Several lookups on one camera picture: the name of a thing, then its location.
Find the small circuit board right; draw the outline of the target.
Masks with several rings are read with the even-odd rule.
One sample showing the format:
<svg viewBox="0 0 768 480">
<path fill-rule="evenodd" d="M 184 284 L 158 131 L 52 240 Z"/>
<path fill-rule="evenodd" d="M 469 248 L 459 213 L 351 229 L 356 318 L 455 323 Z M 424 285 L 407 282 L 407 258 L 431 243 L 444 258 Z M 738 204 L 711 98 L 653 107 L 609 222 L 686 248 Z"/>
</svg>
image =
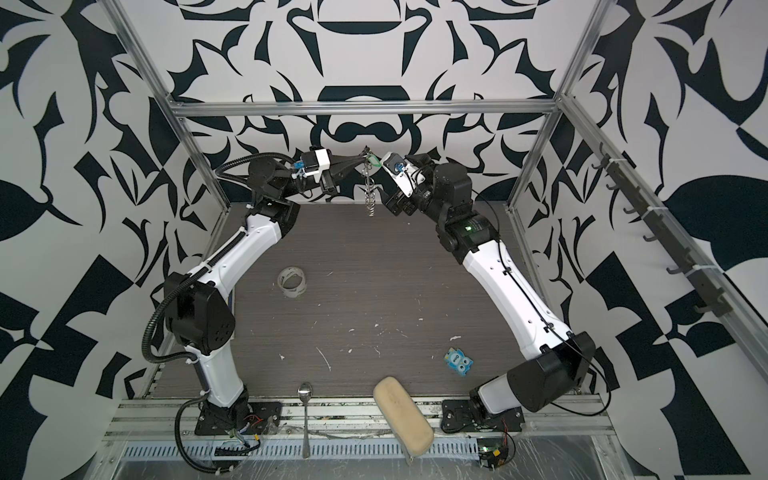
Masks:
<svg viewBox="0 0 768 480">
<path fill-rule="evenodd" d="M 513 440 L 507 439 L 502 443 L 478 443 L 478 462 L 482 468 L 496 470 L 509 463 L 516 455 Z"/>
</svg>

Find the clear tape roll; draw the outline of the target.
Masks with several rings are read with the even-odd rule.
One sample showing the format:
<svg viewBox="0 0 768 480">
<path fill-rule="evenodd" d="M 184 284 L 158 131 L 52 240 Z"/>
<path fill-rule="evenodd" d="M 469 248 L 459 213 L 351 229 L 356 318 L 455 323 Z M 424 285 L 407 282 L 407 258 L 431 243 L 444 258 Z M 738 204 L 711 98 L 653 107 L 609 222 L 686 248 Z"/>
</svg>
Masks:
<svg viewBox="0 0 768 480">
<path fill-rule="evenodd" d="M 278 274 L 277 285 L 287 298 L 295 299 L 300 297 L 307 289 L 307 279 L 304 270 L 296 266 L 284 268 Z"/>
</svg>

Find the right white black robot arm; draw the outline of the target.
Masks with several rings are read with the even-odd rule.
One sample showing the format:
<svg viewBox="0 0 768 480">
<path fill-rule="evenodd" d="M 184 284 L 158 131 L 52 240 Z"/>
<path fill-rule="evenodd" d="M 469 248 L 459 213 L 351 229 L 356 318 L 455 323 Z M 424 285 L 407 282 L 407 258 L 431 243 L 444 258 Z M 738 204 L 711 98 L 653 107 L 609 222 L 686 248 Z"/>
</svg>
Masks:
<svg viewBox="0 0 768 480">
<path fill-rule="evenodd" d="M 478 414 L 537 412 L 579 387 L 595 354 L 593 339 L 560 320 L 516 267 L 498 228 L 475 209 L 466 168 L 390 153 L 381 169 L 396 185 L 382 198 L 386 208 L 434 222 L 440 244 L 483 287 L 523 354 L 523 363 L 471 392 Z"/>
</svg>

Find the metal spoon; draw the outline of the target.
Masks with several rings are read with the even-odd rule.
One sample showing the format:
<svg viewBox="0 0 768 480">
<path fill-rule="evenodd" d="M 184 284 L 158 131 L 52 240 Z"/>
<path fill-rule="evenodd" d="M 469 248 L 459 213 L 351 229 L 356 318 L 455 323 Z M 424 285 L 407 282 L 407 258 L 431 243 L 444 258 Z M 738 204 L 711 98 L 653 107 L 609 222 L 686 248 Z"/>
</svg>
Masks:
<svg viewBox="0 0 768 480">
<path fill-rule="evenodd" d="M 298 388 L 298 397 L 303 407 L 302 457 L 304 459 L 309 459 L 311 457 L 308 407 L 309 407 L 309 402 L 312 398 L 312 393 L 313 393 L 313 387 L 310 382 L 303 382 Z"/>
</svg>

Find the small circuit board left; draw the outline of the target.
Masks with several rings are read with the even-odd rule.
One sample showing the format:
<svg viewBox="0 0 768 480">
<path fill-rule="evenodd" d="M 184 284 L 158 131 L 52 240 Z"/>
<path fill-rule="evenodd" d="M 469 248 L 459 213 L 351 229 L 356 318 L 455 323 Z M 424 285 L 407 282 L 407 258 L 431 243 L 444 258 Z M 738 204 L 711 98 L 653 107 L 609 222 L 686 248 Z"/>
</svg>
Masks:
<svg viewBox="0 0 768 480">
<path fill-rule="evenodd" d="M 215 457 L 244 457 L 261 448 L 261 439 L 256 436 L 251 441 L 240 442 L 232 445 L 220 445 L 214 449 Z"/>
</svg>

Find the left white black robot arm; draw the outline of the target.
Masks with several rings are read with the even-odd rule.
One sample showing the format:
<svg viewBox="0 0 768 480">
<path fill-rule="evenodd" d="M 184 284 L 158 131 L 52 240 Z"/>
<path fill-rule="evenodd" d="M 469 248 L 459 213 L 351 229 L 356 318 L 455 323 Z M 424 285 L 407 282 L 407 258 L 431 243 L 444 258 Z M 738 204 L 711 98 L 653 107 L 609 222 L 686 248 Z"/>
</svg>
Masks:
<svg viewBox="0 0 768 480">
<path fill-rule="evenodd" d="M 228 428 L 241 429 L 250 414 L 247 388 L 237 373 L 232 339 L 236 320 L 227 300 L 255 262 L 293 228 L 300 206 L 292 196 L 319 188 L 335 196 L 338 184 L 370 151 L 352 156 L 314 149 L 298 158 L 263 152 L 227 161 L 218 178 L 244 184 L 251 192 L 239 229 L 210 257 L 186 274 L 172 274 L 151 325 L 164 326 L 180 345 L 162 362 L 182 359 L 192 365 L 201 385 L 203 414 Z"/>
</svg>

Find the wall hook rail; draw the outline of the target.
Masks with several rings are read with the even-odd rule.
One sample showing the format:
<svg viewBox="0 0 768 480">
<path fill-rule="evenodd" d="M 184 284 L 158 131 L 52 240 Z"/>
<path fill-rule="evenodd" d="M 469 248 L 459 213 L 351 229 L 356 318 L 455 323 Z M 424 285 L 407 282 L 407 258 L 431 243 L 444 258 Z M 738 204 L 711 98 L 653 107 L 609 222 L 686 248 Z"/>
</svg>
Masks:
<svg viewBox="0 0 768 480">
<path fill-rule="evenodd" d="M 720 268 L 694 245 L 692 237 L 636 173 L 631 162 L 609 153 L 603 142 L 599 144 L 599 156 L 600 160 L 593 167 L 604 170 L 612 180 L 608 188 L 621 192 L 627 199 L 630 206 L 624 212 L 641 220 L 650 231 L 644 240 L 659 243 L 671 258 L 673 265 L 666 269 L 667 273 L 684 276 L 703 301 L 694 310 L 720 318 L 733 313 L 733 302 L 718 279 Z"/>
</svg>

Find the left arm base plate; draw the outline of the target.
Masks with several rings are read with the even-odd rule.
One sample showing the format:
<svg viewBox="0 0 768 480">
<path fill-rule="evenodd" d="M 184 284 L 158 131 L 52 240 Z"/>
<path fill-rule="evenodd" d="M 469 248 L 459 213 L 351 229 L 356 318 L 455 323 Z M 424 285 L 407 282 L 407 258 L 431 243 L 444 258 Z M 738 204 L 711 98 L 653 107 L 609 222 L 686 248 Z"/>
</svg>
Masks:
<svg viewBox="0 0 768 480">
<path fill-rule="evenodd" d="M 224 435 L 233 429 L 243 435 L 274 433 L 281 423 L 282 407 L 278 401 L 241 401 L 228 408 L 204 401 L 194 433 L 198 436 Z"/>
</svg>

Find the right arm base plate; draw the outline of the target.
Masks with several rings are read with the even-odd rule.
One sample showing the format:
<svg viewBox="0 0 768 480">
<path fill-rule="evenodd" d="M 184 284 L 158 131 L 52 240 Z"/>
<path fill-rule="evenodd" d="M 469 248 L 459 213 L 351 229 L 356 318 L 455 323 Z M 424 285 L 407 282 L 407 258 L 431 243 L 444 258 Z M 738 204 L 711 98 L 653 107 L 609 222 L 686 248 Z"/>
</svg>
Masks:
<svg viewBox="0 0 768 480">
<path fill-rule="evenodd" d="M 441 402 L 440 429 L 446 434 L 470 432 L 521 432 L 525 421 L 521 408 L 489 414 L 471 399 L 445 399 Z"/>
</svg>

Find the green key tag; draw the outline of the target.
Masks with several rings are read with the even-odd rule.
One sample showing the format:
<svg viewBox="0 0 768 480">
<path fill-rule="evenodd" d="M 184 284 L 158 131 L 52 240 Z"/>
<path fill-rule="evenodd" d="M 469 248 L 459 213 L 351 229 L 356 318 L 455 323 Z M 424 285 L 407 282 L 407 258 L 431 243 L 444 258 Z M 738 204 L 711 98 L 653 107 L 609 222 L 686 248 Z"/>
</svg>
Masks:
<svg viewBox="0 0 768 480">
<path fill-rule="evenodd" d="M 367 161 L 374 167 L 381 167 L 381 160 L 374 154 L 366 156 Z"/>
</svg>

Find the blue owl toy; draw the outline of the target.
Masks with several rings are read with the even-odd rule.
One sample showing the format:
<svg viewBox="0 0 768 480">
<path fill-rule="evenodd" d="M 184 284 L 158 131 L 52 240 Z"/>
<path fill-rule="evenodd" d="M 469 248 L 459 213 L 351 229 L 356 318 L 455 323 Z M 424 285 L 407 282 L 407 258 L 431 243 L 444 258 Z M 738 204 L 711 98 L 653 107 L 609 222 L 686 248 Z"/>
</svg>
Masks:
<svg viewBox="0 0 768 480">
<path fill-rule="evenodd" d="M 469 373 L 474 363 L 461 349 L 453 347 L 444 355 L 444 362 L 461 377 L 465 377 Z"/>
</svg>

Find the small circuit board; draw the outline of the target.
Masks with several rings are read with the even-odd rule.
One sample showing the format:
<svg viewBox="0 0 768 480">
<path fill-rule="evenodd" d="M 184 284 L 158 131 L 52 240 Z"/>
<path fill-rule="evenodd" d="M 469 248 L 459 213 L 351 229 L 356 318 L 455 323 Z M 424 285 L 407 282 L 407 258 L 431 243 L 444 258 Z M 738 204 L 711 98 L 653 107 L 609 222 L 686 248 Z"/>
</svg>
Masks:
<svg viewBox="0 0 768 480">
<path fill-rule="evenodd" d="M 478 443 L 478 462 L 482 468 L 496 470 L 509 463 L 516 455 L 513 440 L 507 439 L 502 443 Z"/>
<path fill-rule="evenodd" d="M 256 436 L 251 441 L 240 442 L 232 445 L 220 445 L 214 449 L 215 457 L 244 457 L 261 448 L 261 439 Z"/>
</svg>

